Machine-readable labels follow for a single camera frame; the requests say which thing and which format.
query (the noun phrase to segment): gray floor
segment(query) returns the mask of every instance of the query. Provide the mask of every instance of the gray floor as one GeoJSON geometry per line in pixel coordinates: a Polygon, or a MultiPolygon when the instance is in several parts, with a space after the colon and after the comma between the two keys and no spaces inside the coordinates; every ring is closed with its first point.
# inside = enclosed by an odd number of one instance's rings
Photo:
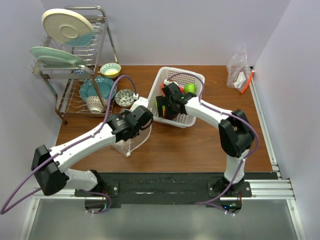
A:
{"type": "Polygon", "coordinates": [[[84,200],[40,201],[30,240],[295,240],[285,200],[246,200],[235,216],[198,205],[123,205],[92,216],[84,200]]]}

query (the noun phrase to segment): plastic basket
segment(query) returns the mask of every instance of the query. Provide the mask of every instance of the plastic basket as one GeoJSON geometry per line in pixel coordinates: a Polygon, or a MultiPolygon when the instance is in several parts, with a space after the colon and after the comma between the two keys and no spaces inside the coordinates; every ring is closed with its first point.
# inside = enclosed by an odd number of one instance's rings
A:
{"type": "MultiPolygon", "coordinates": [[[[151,91],[148,96],[149,104],[148,108],[152,109],[152,114],[153,114],[153,120],[156,122],[164,123],[164,124],[169,124],[172,126],[176,126],[179,128],[186,128],[186,127],[191,127],[193,124],[196,122],[196,117],[195,116],[190,116],[190,115],[185,115],[185,114],[179,114],[176,118],[173,120],[169,119],[164,119],[162,117],[159,117],[158,115],[158,109],[156,108],[156,97],[161,96],[161,83],[164,82],[165,79],[171,77],[174,74],[177,73],[189,73],[189,74],[194,74],[197,77],[199,77],[203,82],[205,82],[205,77],[199,73],[193,72],[193,71],[188,71],[188,70],[183,70],[175,67],[162,67],[160,68],[158,74],[156,75],[156,78],[154,80],[154,83],[152,85],[151,91]]],[[[196,79],[194,76],[190,75],[185,75],[181,74],[178,76],[175,76],[172,78],[174,82],[177,82],[179,86],[184,87],[188,83],[193,83],[196,86],[196,95],[198,96],[202,90],[202,84],[199,82],[198,79],[196,79]]]]}

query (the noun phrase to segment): transparent plastic sheet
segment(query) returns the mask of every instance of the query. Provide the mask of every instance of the transparent plastic sheet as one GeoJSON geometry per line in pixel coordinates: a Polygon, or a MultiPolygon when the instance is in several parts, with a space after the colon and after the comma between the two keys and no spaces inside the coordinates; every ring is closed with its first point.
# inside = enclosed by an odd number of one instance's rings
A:
{"type": "MultiPolygon", "coordinates": [[[[121,108],[120,113],[128,110],[126,108],[121,108]]],[[[124,156],[129,157],[133,150],[140,147],[150,136],[151,134],[152,125],[148,127],[144,131],[140,131],[139,135],[135,138],[129,139],[127,141],[118,141],[117,143],[113,144],[112,146],[117,149],[120,153],[124,156]]]]}
{"type": "Polygon", "coordinates": [[[243,93],[249,81],[246,74],[247,67],[246,45],[241,44],[236,50],[235,55],[233,55],[226,65],[226,69],[228,70],[226,85],[229,88],[238,89],[241,93],[243,93]]]}

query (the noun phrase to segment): orange strip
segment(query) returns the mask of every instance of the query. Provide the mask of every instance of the orange strip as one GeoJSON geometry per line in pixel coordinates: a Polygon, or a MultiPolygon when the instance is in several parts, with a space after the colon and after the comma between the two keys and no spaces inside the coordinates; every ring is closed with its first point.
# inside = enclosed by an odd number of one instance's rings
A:
{"type": "Polygon", "coordinates": [[[255,73],[255,71],[252,70],[248,82],[246,83],[244,89],[242,89],[242,91],[241,91],[242,94],[243,94],[243,93],[245,92],[245,90],[249,87],[249,85],[250,85],[250,83],[251,83],[251,80],[252,80],[252,77],[254,76],[254,73],[255,73]]]}

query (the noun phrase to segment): wooden tabletop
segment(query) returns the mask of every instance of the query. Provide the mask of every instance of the wooden tabletop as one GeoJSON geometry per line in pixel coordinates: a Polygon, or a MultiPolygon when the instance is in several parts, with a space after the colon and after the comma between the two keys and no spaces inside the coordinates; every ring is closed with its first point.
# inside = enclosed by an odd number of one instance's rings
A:
{"type": "MultiPolygon", "coordinates": [[[[129,75],[135,82],[140,96],[148,97],[152,84],[162,66],[123,66],[121,74],[129,75]]],[[[241,94],[226,86],[227,69],[225,66],[175,66],[204,75],[205,88],[202,99],[217,107],[245,112],[250,124],[260,137],[260,148],[246,161],[246,172],[272,171],[262,129],[250,88],[241,94]]],[[[118,90],[130,88],[131,83],[123,79],[118,90]]],[[[120,107],[114,104],[113,113],[120,107]]],[[[68,124],[62,125],[57,145],[68,142],[93,129],[101,117],[68,117],[68,124]]],[[[187,128],[179,128],[154,122],[151,135],[129,157],[115,148],[104,147],[85,157],[72,166],[73,169],[98,172],[224,172],[226,153],[220,146],[219,132],[201,119],[187,128]]]]}

